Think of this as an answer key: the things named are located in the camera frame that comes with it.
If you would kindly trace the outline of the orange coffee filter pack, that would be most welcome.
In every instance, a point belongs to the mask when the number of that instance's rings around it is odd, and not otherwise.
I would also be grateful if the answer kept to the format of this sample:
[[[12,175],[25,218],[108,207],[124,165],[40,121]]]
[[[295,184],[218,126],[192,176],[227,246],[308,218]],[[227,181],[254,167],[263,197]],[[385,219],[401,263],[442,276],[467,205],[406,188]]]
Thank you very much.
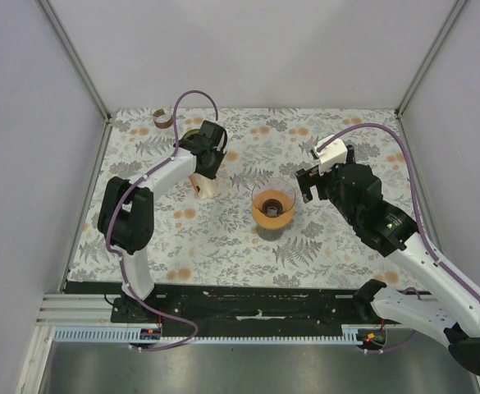
[[[210,180],[198,173],[192,174],[189,179],[199,199],[210,199],[215,195],[217,190],[215,180]]]

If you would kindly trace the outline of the grey glass carafe wooden collar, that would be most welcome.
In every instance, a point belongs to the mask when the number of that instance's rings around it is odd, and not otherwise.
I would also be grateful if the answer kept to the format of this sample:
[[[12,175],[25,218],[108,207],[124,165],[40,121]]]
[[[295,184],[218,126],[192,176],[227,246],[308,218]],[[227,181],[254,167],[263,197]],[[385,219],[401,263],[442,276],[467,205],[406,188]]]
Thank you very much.
[[[279,240],[295,213],[295,192],[269,188],[254,192],[251,214],[256,233],[265,241]]]

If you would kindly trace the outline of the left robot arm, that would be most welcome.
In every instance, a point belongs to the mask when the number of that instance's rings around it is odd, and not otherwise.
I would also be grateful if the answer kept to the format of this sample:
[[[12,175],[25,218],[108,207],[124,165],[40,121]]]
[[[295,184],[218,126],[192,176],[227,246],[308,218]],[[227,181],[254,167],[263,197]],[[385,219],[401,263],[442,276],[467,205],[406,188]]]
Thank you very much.
[[[98,230],[107,250],[120,262],[122,289],[133,297],[129,311],[140,322],[151,321],[158,302],[149,297],[154,281],[149,270],[147,247],[154,231],[154,205],[173,186],[190,180],[201,199],[216,193],[216,176],[226,155],[226,130],[204,121],[175,145],[172,156],[155,164],[141,176],[111,178],[98,216]]]

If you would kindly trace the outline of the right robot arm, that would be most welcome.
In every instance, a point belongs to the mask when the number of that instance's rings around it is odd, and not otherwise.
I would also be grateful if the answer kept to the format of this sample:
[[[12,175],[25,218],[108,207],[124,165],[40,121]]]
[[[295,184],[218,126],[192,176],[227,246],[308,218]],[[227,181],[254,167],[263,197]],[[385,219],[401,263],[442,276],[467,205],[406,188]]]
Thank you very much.
[[[353,146],[335,140],[326,148],[312,148],[311,154],[318,164],[296,173],[304,202],[313,198],[315,188],[366,246],[416,277],[436,299],[430,304],[370,280],[357,291],[354,316],[362,323],[392,320],[420,332],[480,376],[480,287],[423,239],[415,220],[383,199],[381,180],[370,166],[356,163]]]

